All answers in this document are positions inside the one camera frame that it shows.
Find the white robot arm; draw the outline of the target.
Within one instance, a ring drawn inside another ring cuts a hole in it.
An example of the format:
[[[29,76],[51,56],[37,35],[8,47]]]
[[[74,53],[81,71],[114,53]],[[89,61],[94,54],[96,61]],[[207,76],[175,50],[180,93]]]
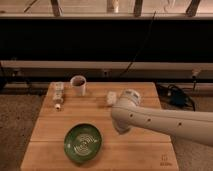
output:
[[[137,91],[125,89],[112,106],[111,118],[119,134],[135,126],[213,147],[213,112],[154,109],[141,107],[140,102]]]

